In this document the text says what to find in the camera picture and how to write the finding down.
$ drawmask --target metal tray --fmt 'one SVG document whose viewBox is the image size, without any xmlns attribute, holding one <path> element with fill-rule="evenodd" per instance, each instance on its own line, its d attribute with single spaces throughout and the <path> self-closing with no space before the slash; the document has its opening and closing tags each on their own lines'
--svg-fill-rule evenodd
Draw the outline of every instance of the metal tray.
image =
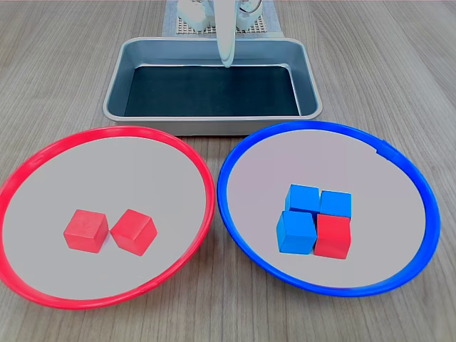
<svg viewBox="0 0 456 342">
<path fill-rule="evenodd" d="M 321 112 L 321 99 L 306 50 L 302 43 L 290 38 L 238 38 L 232 67 L 284 67 L 290 75 L 297 115 L 164 116 L 151 109 L 148 116 L 125 116 L 133 75 L 142 66 L 215 67 L 222 63 L 215 38 L 134 38 L 126 41 L 120 49 L 103 103 L 104 115 L 119 125 L 143 125 L 179 136 L 248 135 L 276 123 L 312 119 Z"/>
</svg>

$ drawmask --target cube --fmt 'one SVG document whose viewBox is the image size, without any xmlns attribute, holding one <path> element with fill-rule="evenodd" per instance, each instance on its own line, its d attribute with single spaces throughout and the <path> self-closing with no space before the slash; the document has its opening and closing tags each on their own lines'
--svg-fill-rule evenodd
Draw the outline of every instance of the cube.
<svg viewBox="0 0 456 342">
<path fill-rule="evenodd" d="M 317 187 L 292 184 L 285 200 L 285 210 L 308 212 L 315 221 L 320 212 L 320 190 Z"/>
<path fill-rule="evenodd" d="M 78 209 L 66 227 L 63 236 L 71 249 L 98 253 L 108 232 L 106 215 Z"/>
<path fill-rule="evenodd" d="M 152 217 L 128 209 L 110 233 L 121 249 L 141 257 L 157 236 L 157 228 Z"/>
<path fill-rule="evenodd" d="M 312 214 L 289 211 L 281 213 L 277 224 L 277 241 L 281 253 L 310 254 L 316 238 Z"/>
<path fill-rule="evenodd" d="M 318 214 L 317 240 L 314 255 L 346 259 L 351 245 L 350 219 L 348 217 Z"/>
<path fill-rule="evenodd" d="M 351 219 L 351 194 L 324 190 L 321 192 L 320 214 Z"/>
</svg>

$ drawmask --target wooden table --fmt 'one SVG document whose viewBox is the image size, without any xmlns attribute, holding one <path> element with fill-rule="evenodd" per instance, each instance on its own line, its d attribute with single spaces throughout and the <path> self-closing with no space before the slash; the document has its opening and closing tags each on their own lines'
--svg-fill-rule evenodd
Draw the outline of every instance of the wooden table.
<svg viewBox="0 0 456 342">
<path fill-rule="evenodd" d="M 160 288 L 94 311 L 59 311 L 0 284 L 0 341 L 456 341 L 456 3 L 276 4 L 306 45 L 321 120 L 388 140 L 440 205 L 437 254 L 388 294 L 335 299 L 266 274 L 216 212 L 201 249 Z M 0 2 L 0 182 L 57 139 L 111 125 L 101 112 L 120 45 L 159 36 L 164 2 Z M 217 179 L 239 138 L 185 139 Z"/>
</svg>

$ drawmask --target red block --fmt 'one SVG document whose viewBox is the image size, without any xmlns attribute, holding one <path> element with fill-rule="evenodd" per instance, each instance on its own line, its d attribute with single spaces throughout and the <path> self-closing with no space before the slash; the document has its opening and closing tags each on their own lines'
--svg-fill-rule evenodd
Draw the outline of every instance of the red block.
<svg viewBox="0 0 456 342">
<path fill-rule="evenodd" d="M 106 215 L 78 209 L 63 235 L 71 249 L 98 253 L 108 232 Z"/>
<path fill-rule="evenodd" d="M 318 214 L 314 255 L 346 259 L 351 245 L 350 218 Z"/>
<path fill-rule="evenodd" d="M 157 228 L 151 217 L 128 209 L 111 229 L 111 235 L 121 249 L 142 256 L 157 236 Z"/>
</svg>

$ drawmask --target blue block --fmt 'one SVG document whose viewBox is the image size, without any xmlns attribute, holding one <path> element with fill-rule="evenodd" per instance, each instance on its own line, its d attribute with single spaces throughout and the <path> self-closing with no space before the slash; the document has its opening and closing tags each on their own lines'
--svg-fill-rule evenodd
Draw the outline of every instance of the blue block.
<svg viewBox="0 0 456 342">
<path fill-rule="evenodd" d="M 285 210 L 292 212 L 310 212 L 315 221 L 320 212 L 320 190 L 292 184 L 285 200 Z"/>
<path fill-rule="evenodd" d="M 351 219 L 351 194 L 327 190 L 322 191 L 320 213 Z"/>
<path fill-rule="evenodd" d="M 310 254 L 316 238 L 312 214 L 282 212 L 277 224 L 277 241 L 281 253 Z"/>
</svg>

